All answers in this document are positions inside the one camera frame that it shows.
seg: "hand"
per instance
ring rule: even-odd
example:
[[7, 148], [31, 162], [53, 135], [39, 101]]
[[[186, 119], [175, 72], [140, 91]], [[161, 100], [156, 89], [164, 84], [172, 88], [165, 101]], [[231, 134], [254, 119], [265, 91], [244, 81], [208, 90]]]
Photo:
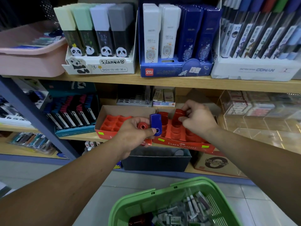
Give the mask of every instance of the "hand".
[[208, 106], [188, 100], [182, 107], [188, 117], [179, 117], [183, 126], [200, 137], [215, 128], [219, 128]]
[[146, 138], [154, 138], [153, 135], [156, 133], [156, 129], [138, 129], [137, 125], [140, 122], [145, 122], [148, 125], [150, 124], [150, 120], [145, 117], [127, 119], [122, 124], [117, 134], [112, 138], [119, 143], [119, 146], [121, 146], [121, 160], [126, 159], [130, 155], [130, 152], [142, 144]]

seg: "gray cap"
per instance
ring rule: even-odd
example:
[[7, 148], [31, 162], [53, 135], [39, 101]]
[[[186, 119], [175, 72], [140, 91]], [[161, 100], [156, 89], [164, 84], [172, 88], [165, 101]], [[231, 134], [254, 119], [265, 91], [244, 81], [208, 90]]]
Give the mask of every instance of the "gray cap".
[[108, 13], [112, 31], [125, 31], [134, 20], [133, 6], [129, 3], [111, 6]]

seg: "pink bin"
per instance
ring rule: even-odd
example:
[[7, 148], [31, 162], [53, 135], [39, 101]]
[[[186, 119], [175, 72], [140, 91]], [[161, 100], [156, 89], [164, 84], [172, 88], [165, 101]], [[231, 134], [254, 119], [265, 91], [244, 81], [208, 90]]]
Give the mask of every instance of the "pink bin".
[[0, 32], [0, 75], [55, 77], [65, 69], [67, 42], [58, 42], [38, 49], [11, 48], [42, 37], [57, 26], [52, 21], [40, 21]]

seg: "person's left hand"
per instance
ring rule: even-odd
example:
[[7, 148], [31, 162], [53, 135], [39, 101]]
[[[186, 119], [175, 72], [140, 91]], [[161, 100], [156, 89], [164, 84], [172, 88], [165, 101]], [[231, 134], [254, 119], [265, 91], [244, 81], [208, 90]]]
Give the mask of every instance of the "person's left hand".
[[121, 146], [121, 160], [126, 159], [130, 155], [130, 152], [142, 144], [146, 138], [153, 139], [156, 129], [138, 129], [137, 126], [140, 122], [145, 122], [148, 125], [150, 124], [149, 119], [145, 117], [127, 119], [122, 124], [117, 134], [112, 138]]

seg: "blue metal post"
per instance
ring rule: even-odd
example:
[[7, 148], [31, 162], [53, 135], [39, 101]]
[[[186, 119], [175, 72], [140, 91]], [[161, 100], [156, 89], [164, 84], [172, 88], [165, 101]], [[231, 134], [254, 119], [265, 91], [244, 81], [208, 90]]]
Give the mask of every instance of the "blue metal post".
[[42, 132], [70, 160], [79, 157], [77, 151], [68, 143], [55, 135], [55, 128], [46, 116], [25, 95], [20, 87], [11, 79], [0, 76], [0, 95], [11, 103], [32, 125]]

